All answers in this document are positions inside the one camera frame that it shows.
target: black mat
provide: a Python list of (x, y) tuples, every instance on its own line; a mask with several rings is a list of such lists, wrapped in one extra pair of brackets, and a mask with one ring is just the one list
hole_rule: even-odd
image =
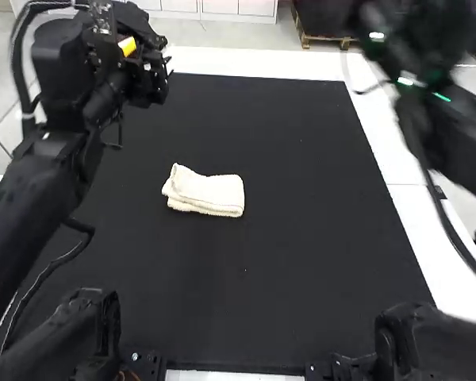
[[(23, 333), (67, 291), (107, 287), (122, 341), (172, 367), (296, 373), (370, 352), (376, 314), (432, 300), (342, 83), (174, 75), (164, 107), (125, 115), (125, 149), (76, 214), (94, 242), (45, 284)], [(240, 174), (244, 216), (169, 210), (174, 162)], [(60, 231), (27, 285), (76, 242)]]

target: green light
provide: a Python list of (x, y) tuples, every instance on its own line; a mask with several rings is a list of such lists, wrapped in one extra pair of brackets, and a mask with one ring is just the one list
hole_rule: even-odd
[(432, 93), (432, 94), (434, 94), (437, 98), (443, 99), (445, 102), (451, 102), (451, 99), (445, 97), (442, 94), (439, 94), (439, 93)]

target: white floor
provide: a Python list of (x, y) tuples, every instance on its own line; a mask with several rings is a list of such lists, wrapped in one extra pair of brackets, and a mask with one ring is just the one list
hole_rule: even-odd
[[(17, 96), (10, 76), (8, 63), (8, 40), (14, 21), (11, 13), (0, 13), (0, 139), (8, 149), (13, 149), (21, 139), (19, 121), (16, 118)], [(268, 50), (301, 50), (290, 7), (281, 1), (276, 25), (251, 25), (222, 21), (191, 21), (153, 19), (153, 28), (167, 36), (171, 45), (205, 46), (216, 48), (253, 48)], [(31, 44), (29, 33), (26, 47)], [(338, 51), (334, 44), (313, 44), (312, 50)], [(26, 77), (34, 83), (34, 74), (29, 63), (29, 49), (25, 49)], [(456, 78), (469, 90), (476, 93), (476, 69), (457, 70)], [(33, 85), (33, 93), (38, 89)], [(0, 149), (0, 174), (9, 162)], [(469, 192), (437, 175), (437, 182), (446, 192), (467, 229), (476, 230), (476, 198)]]

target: folded towel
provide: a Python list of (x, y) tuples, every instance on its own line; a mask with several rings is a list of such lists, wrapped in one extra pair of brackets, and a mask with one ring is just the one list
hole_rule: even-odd
[(167, 206), (182, 212), (240, 217), (245, 209), (244, 182), (238, 175), (204, 176), (174, 164), (162, 187)]

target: cable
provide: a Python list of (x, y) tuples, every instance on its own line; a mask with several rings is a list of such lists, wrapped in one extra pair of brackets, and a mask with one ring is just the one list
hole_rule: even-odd
[(450, 242), (453, 244), (453, 247), (459, 254), (460, 258), (462, 258), (467, 267), (476, 275), (476, 259), (470, 253), (467, 246), (463, 243), (462, 238), (460, 238), (460, 235), (456, 232), (455, 227), (446, 214), (446, 210), (444, 209), (444, 206), (440, 200), (436, 186), (432, 180), (432, 177), (430, 176), (430, 173), (428, 172), (428, 160), (424, 154), (423, 148), (421, 147), (420, 138), (418, 136), (411, 136), (407, 138), (410, 138), (409, 143), (411, 149), (414, 151), (413, 154), (420, 162), (424, 179), (427, 182), (428, 193), (430, 194), (434, 206), (436, 207), (437, 216), (439, 217), (441, 225), (444, 228), (444, 232), (446, 233)]
[(375, 83), (372, 86), (369, 86), (363, 90), (355, 90), (352, 86), (352, 81), (351, 81), (351, 74), (349, 72), (349, 64), (347, 61), (347, 52), (340, 52), (340, 62), (341, 62), (341, 67), (342, 67), (342, 73), (344, 74), (344, 82), (349, 85), (349, 88), (351, 91), (357, 95), (365, 95), (368, 93), (371, 93), (374, 90), (380, 89), (386, 84), (393, 83), (391, 79), (381, 79), (377, 83)]
[(30, 104), (31, 114), (35, 113), (35, 109), (39, 105), (39, 102), (40, 102), (40, 93), (35, 96), (35, 98), (32, 100), (32, 103)]
[(64, 224), (73, 230), (77, 230), (78, 232), (86, 234), (86, 236), (69, 252), (59, 256), (55, 260), (52, 260), (49, 265), (37, 276), (33, 285), (26, 291), (26, 294), (21, 298), (19, 303), (17, 304), (16, 310), (12, 318), (10, 319), (9, 328), (6, 332), (6, 337), (2, 343), (2, 348), (0, 350), (0, 355), (4, 353), (5, 350), (8, 349), (10, 346), (10, 340), (12, 337), (12, 333), (16, 328), (17, 322), (21, 317), (21, 314), (25, 310), (26, 306), (28, 305), (29, 301), (32, 299), (34, 294), (39, 290), (42, 283), (60, 266), (67, 264), (68, 262), (77, 258), (81, 252), (90, 244), (92, 238), (94, 237), (95, 228), (93, 226), (89, 226), (83, 224), (80, 221), (75, 220), (74, 218), (67, 219)]
[(21, 120), (24, 132), (35, 129), (35, 116), (30, 111), (32, 109), (30, 93), (23, 72), (23, 38), (26, 29), (37, 14), (70, 6), (74, 6), (77, 10), (89, 8), (87, 0), (30, 0), (23, 6), (14, 22), (13, 32), (10, 36), (10, 66), (21, 103)]

